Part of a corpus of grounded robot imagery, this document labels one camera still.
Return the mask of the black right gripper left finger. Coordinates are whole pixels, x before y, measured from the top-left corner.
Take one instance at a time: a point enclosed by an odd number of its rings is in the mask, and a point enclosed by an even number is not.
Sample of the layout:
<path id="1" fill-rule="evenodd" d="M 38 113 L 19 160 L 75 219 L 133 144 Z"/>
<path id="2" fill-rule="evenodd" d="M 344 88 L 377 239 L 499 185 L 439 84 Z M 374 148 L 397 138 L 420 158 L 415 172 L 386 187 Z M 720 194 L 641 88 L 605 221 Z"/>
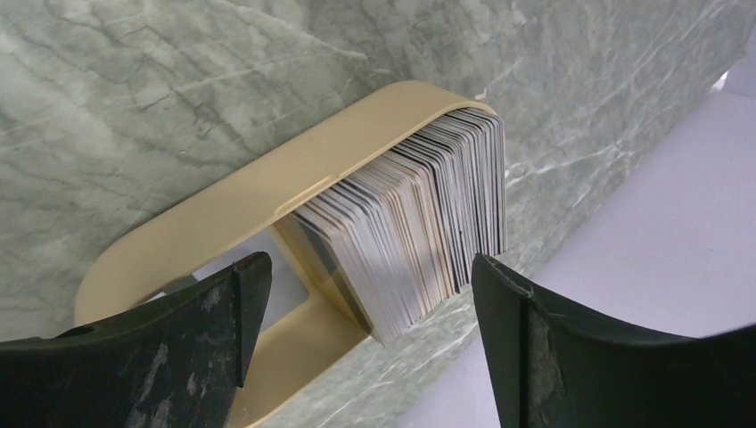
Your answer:
<path id="1" fill-rule="evenodd" d="M 4 427 L 223 427 L 272 284 L 265 252 L 50 339 L 1 346 Z"/>

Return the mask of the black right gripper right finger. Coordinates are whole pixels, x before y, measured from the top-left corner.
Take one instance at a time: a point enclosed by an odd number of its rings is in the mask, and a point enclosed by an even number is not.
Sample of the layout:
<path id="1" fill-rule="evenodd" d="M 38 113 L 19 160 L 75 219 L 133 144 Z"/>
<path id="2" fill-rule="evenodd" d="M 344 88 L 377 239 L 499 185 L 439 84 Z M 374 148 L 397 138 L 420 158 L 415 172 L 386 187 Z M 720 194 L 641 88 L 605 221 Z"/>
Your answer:
<path id="1" fill-rule="evenodd" d="M 755 329 L 703 338 L 606 316 L 484 254 L 472 264 L 504 427 L 752 427 Z"/>

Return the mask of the stack of credit cards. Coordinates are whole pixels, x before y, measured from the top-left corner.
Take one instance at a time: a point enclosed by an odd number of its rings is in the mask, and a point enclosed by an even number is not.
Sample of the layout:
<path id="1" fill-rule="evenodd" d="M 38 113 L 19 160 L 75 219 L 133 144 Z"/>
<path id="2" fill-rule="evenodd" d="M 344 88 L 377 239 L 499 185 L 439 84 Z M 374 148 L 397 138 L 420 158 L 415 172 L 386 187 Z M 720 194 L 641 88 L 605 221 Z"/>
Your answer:
<path id="1" fill-rule="evenodd" d="M 388 344 L 458 293 L 479 254 L 506 249 L 505 123 L 442 114 L 289 214 L 357 323 Z"/>

